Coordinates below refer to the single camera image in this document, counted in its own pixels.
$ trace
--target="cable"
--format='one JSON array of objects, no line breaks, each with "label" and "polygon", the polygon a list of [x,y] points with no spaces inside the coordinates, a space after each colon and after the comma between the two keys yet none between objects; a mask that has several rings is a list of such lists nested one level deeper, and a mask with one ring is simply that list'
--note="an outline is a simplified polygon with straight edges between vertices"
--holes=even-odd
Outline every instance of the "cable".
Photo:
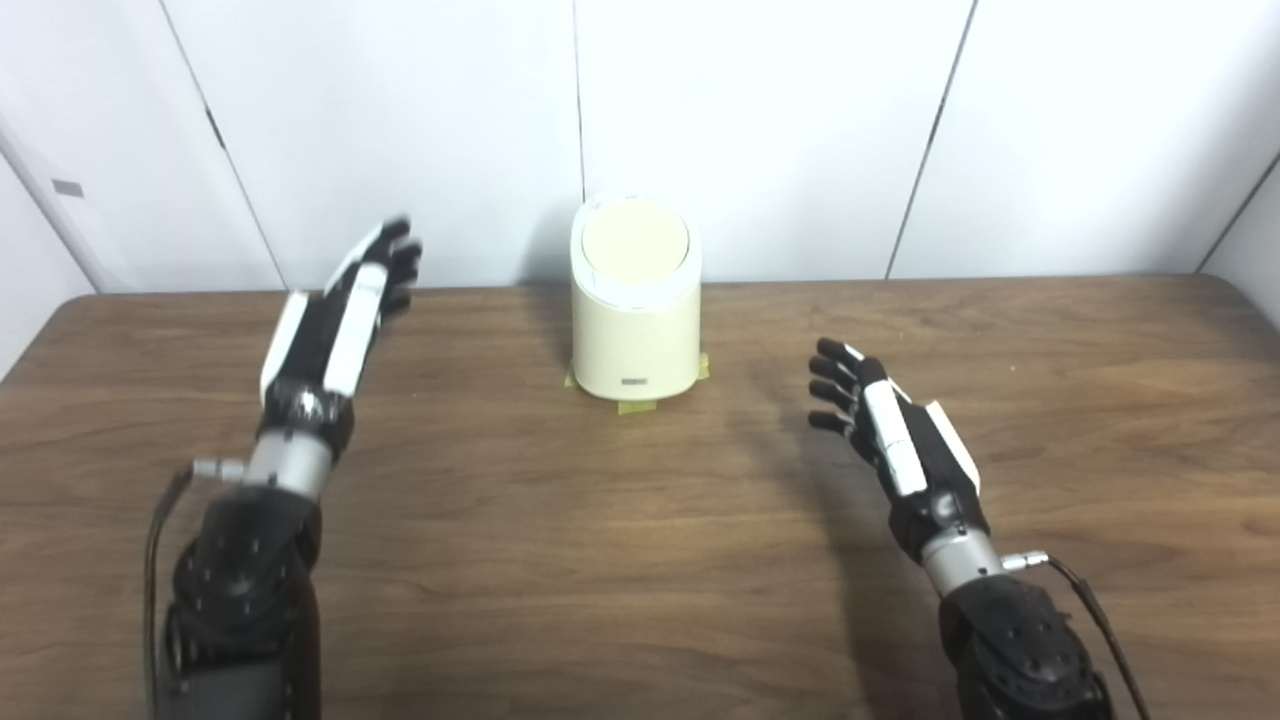
[{"label": "cable", "polygon": [[1102,632],[1102,638],[1107,641],[1107,647],[1111,648],[1111,656],[1116,659],[1116,666],[1120,667],[1120,676],[1124,678],[1124,684],[1129,688],[1129,696],[1133,697],[1133,705],[1138,708],[1138,716],[1142,720],[1151,720],[1151,712],[1147,710],[1147,701],[1142,697],[1142,689],[1138,688],[1138,680],[1133,676],[1133,670],[1129,667],[1129,660],[1125,659],[1124,651],[1120,650],[1120,639],[1111,630],[1111,623],[1107,620],[1106,612],[1102,611],[1102,605],[1098,598],[1093,594],[1093,588],[1089,587],[1088,580],[1080,578],[1065,562],[1053,557],[1047,556],[1048,564],[1053,566],[1055,570],[1066,578],[1068,583],[1071,583],[1071,589],[1079,596],[1080,602],[1084,603],[1084,609],[1089,611],[1093,621],[1098,625],[1098,630]]},{"label": "cable", "polygon": [[169,514],[173,512],[178,498],[191,486],[195,477],[195,464],[188,464],[174,471],[169,480],[169,487],[156,502],[155,512],[151,515],[151,529],[147,532],[147,546],[142,561],[142,678],[147,691],[147,717],[156,720],[159,712],[159,696],[156,694],[156,552],[160,547],[160,530],[164,528]]}]

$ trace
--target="wooden table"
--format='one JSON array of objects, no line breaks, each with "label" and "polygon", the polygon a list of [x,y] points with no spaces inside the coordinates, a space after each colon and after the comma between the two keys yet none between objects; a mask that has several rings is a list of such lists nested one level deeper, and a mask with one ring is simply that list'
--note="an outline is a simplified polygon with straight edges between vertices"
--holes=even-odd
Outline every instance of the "wooden table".
[{"label": "wooden table", "polygon": [[[0,717],[141,716],[147,518],[250,450],[280,302],[77,300],[0,386]],[[873,474],[805,427],[822,334],[945,401],[997,546],[1094,583],[1156,717],[1280,712],[1280,336],[1231,287],[714,286],[703,324],[712,378],[618,416],[563,387],[566,293],[417,296],[325,497],[326,717],[956,717]]]}]

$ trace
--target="robotic hand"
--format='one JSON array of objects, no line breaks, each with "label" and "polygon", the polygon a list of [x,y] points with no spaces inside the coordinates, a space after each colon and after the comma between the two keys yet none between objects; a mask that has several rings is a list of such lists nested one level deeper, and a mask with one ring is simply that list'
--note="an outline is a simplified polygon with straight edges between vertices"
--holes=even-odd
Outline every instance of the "robotic hand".
[{"label": "robotic hand", "polygon": [[[247,466],[196,461],[161,498],[147,544],[143,626],[152,719],[320,717],[320,619],[310,578],[320,495],[351,439],[352,398],[374,337],[408,306],[421,254],[408,220],[390,220],[347,255],[323,293],[292,293],[262,366],[252,459]],[[152,637],[155,551],[193,475],[230,487],[178,560],[161,650]]]},{"label": "robotic hand", "polygon": [[823,338],[809,361],[814,397],[836,413],[809,424],[844,436],[876,469],[899,547],[942,598],[942,646],[966,720],[1110,720],[1111,701],[1080,638],[1048,593],[1011,577],[1050,562],[1100,623],[1142,717],[1140,693],[1088,584],[1043,552],[1001,557],[978,502],[980,479],[942,406],[911,402],[874,357]]}]

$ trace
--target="beige lid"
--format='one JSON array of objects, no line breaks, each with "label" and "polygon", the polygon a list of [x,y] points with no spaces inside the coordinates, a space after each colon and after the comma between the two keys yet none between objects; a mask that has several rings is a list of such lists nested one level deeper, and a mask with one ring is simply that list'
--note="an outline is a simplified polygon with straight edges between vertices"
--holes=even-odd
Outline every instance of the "beige lid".
[{"label": "beige lid", "polygon": [[689,228],[673,210],[630,197],[591,214],[582,228],[582,252],[596,273],[620,283],[658,282],[689,255]]}]

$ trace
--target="yellow tape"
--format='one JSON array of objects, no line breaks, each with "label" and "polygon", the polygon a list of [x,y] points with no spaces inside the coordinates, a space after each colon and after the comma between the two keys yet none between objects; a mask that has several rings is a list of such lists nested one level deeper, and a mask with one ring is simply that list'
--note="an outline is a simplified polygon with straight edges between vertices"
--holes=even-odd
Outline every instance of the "yellow tape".
[{"label": "yellow tape", "polygon": [[658,409],[657,400],[623,400],[618,402],[618,415],[630,415],[632,413],[648,413],[650,410]]}]

